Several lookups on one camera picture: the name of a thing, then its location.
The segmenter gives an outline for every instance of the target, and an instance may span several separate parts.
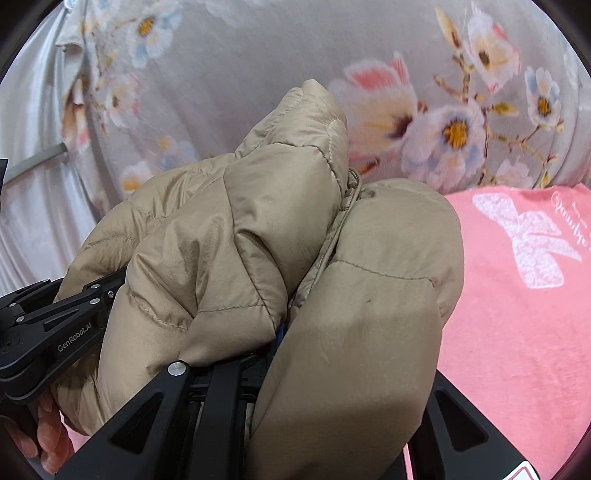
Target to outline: floral fabric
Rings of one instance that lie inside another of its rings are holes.
[[[79,0],[63,135],[105,213],[151,176],[233,151],[314,77],[364,180],[442,193],[589,176],[591,79],[531,0]]]

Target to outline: fingernail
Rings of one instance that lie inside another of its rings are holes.
[[[33,440],[30,438],[23,438],[20,441],[19,450],[27,458],[35,458],[37,455],[39,455],[37,445],[35,445],[35,442],[33,442]]]
[[[53,411],[53,398],[49,395],[42,395],[39,398],[39,405],[43,409],[43,411],[51,413]]]

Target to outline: white flower print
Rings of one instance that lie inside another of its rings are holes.
[[[329,91],[347,115],[350,157],[373,157],[398,143],[417,116],[418,101],[400,53],[387,64],[366,59],[344,70]]]
[[[127,32],[132,64],[143,69],[149,59],[159,59],[173,42],[173,32],[183,19],[176,0],[160,0],[147,6]]]
[[[536,127],[552,130],[560,122],[560,87],[548,70],[527,67],[525,71],[527,112]]]
[[[402,145],[402,170],[442,193],[471,178],[484,163],[485,119],[479,105],[446,105],[419,115]]]
[[[506,158],[496,171],[495,181],[508,187],[530,189],[533,188],[535,180],[529,173],[530,169],[525,163],[515,160],[515,163],[511,164],[511,160]]]
[[[496,93],[521,70],[519,51],[509,43],[503,28],[478,8],[467,30],[466,54],[488,90]]]
[[[158,147],[160,149],[158,166],[162,171],[180,167],[181,165],[186,165],[197,160],[197,155],[191,142],[177,142],[170,135],[165,135],[158,139]]]
[[[135,165],[125,167],[120,177],[120,185],[125,195],[129,195],[134,190],[141,187],[146,181],[156,175],[150,164],[141,160]]]
[[[137,123],[139,113],[139,79],[128,73],[109,79],[107,86],[106,117],[119,128],[133,127]]]
[[[93,0],[90,3],[90,18],[101,31],[105,31],[120,8],[121,0]]]

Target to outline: pink flower print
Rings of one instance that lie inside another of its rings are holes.
[[[466,54],[488,91],[496,93],[521,70],[521,55],[509,43],[503,28],[478,8],[467,30]]]
[[[350,159],[354,167],[400,144],[417,116],[417,95],[406,63],[395,53],[390,63],[366,59],[344,70],[329,91],[347,116]]]

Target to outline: white bow print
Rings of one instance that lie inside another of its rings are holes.
[[[556,288],[564,284],[562,270],[551,254],[582,261],[566,240],[556,238],[562,232],[544,212],[518,215],[513,200],[504,193],[480,193],[474,195],[472,203],[511,238],[517,270],[528,288]]]

